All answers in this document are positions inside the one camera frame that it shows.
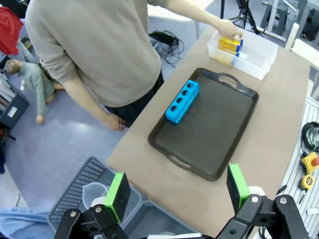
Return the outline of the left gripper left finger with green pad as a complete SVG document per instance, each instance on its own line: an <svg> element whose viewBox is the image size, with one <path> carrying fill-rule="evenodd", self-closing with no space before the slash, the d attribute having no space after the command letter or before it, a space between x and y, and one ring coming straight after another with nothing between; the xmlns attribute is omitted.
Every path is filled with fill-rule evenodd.
<svg viewBox="0 0 319 239"><path fill-rule="evenodd" d="M127 239L120 223L131 194L124 172L117 172L106 199L87 211L65 211L55 233L56 239Z"/></svg>

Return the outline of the person's right hand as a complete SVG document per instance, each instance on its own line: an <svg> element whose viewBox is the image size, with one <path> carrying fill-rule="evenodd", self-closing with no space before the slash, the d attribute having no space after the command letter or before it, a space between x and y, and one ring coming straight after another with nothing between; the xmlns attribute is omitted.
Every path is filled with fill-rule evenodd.
<svg viewBox="0 0 319 239"><path fill-rule="evenodd" d="M111 130L123 131L125 129L125 121L115 114L105 113L101 117L101 122L104 126Z"/></svg>

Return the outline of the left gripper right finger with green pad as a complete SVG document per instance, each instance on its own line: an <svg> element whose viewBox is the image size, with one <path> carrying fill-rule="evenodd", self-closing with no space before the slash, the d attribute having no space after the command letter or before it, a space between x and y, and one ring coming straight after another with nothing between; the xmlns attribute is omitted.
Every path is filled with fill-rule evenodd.
<svg viewBox="0 0 319 239"><path fill-rule="evenodd" d="M234 209L218 239L246 239L255 227L264 227L273 239L307 239L297 205L290 195L274 200L252 194L238 164L227 167L227 189Z"/></svg>

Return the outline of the person's left hand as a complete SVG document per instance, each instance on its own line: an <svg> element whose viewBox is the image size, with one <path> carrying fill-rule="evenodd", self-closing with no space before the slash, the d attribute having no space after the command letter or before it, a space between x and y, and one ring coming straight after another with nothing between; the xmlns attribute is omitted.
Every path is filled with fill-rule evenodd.
<svg viewBox="0 0 319 239"><path fill-rule="evenodd" d="M230 20L219 19L214 27L220 33L221 36L227 39L242 38L243 33L240 31Z"/></svg>

